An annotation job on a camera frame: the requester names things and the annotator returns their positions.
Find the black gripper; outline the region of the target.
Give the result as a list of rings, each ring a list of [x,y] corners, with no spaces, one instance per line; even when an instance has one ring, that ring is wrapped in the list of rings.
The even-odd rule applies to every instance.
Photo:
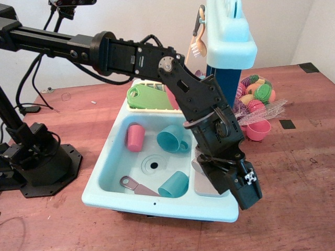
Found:
[[[230,189],[242,210],[262,199],[256,171],[240,150],[244,135],[229,105],[215,107],[208,115],[185,121],[183,126],[192,131],[200,151],[197,161],[220,195]],[[226,173],[217,162],[232,166]]]

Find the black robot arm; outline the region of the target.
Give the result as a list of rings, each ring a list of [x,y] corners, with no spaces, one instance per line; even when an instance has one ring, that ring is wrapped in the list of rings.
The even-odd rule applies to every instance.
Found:
[[[20,49],[112,73],[158,81],[174,94],[200,150],[198,161],[219,193],[230,190],[241,209],[262,198],[257,174],[240,150],[244,135],[213,75],[200,79],[172,47],[117,39],[104,31],[90,37],[24,27],[13,7],[1,5],[1,48]]]

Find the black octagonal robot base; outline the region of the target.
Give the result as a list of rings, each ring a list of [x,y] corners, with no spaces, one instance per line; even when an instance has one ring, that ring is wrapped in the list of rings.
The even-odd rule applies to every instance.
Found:
[[[1,144],[1,191],[26,198],[53,196],[79,174],[82,155],[42,123],[7,130],[14,143]]]

